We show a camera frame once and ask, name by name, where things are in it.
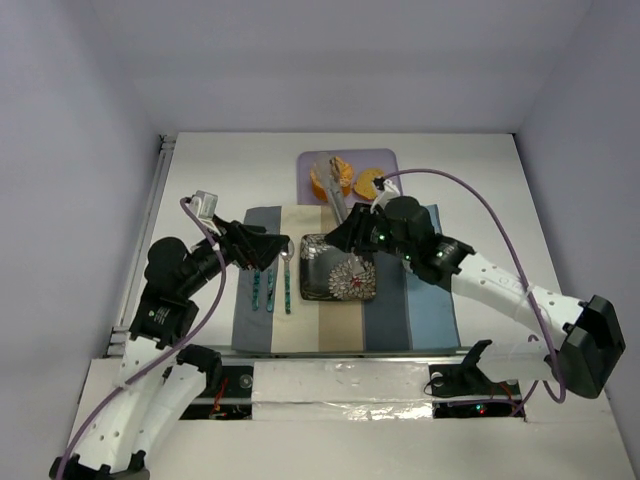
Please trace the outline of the orange frosted round cake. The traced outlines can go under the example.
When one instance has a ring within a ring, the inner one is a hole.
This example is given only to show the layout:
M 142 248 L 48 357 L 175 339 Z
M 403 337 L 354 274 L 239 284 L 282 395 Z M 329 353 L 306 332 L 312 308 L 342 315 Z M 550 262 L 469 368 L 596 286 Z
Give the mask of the orange frosted round cake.
M 310 169 L 311 188 L 314 196 L 321 202 L 329 202 L 331 189 L 348 197 L 354 180 L 354 167 L 340 156 L 322 152 Z

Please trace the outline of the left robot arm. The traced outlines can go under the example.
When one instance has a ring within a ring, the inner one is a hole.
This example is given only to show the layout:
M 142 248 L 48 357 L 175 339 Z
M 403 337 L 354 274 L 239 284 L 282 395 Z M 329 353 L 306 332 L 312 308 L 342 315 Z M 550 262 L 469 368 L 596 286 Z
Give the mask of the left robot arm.
M 113 390 L 54 460 L 50 478 L 149 478 L 152 455 L 192 401 L 224 387 L 220 353 L 191 342 L 200 328 L 192 296 L 230 265 L 266 270 L 288 243 L 286 235 L 219 217 L 194 249 L 175 237 L 153 243 Z

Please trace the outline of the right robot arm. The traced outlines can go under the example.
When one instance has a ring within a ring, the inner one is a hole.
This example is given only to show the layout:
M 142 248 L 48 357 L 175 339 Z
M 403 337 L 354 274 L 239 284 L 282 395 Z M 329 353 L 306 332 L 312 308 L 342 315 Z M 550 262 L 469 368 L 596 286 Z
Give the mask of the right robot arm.
M 609 300 L 580 300 L 525 284 L 471 246 L 437 232 L 429 210 L 412 197 L 375 207 L 357 203 L 325 239 L 346 253 L 393 255 L 421 281 L 483 304 L 536 335 L 515 345 L 479 340 L 461 362 L 432 366 L 426 387 L 437 398 L 478 394 L 507 380 L 554 380 L 594 399 L 626 348 Z

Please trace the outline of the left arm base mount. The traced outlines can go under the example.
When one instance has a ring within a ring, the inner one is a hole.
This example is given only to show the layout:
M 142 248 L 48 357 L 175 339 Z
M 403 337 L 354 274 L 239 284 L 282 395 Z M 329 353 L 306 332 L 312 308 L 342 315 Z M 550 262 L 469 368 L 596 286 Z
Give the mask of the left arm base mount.
M 193 400 L 180 419 L 250 420 L 253 372 L 250 365 L 224 365 L 218 383 Z

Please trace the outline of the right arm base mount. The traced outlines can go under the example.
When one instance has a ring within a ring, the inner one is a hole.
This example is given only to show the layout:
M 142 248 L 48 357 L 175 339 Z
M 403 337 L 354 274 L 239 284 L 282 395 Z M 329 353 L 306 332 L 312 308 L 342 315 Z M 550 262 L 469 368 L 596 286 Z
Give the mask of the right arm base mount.
M 476 367 L 435 364 L 423 388 L 436 419 L 524 417 L 524 394 L 519 384 L 492 382 Z

